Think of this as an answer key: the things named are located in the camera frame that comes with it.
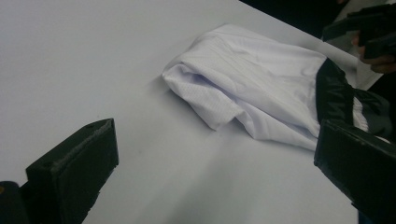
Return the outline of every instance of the folded fabric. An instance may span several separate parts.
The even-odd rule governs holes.
[[[323,64],[332,67],[318,52],[227,24],[198,37],[165,67],[163,78],[214,130],[237,118],[255,139],[314,150],[320,129],[317,75]],[[345,112],[368,131],[359,100],[350,96]]]

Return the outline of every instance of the white table surface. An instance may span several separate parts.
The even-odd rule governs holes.
[[[314,152],[211,131],[161,78],[224,23],[356,59],[234,0],[0,2],[0,180],[93,121],[114,118],[120,165],[84,223],[351,224],[357,211]]]

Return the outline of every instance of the white tabletop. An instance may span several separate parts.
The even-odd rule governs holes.
[[[0,180],[90,122],[114,118],[120,165],[84,223],[350,224],[357,211],[314,152],[211,131],[161,72],[224,23],[356,59],[234,0],[0,2]]]

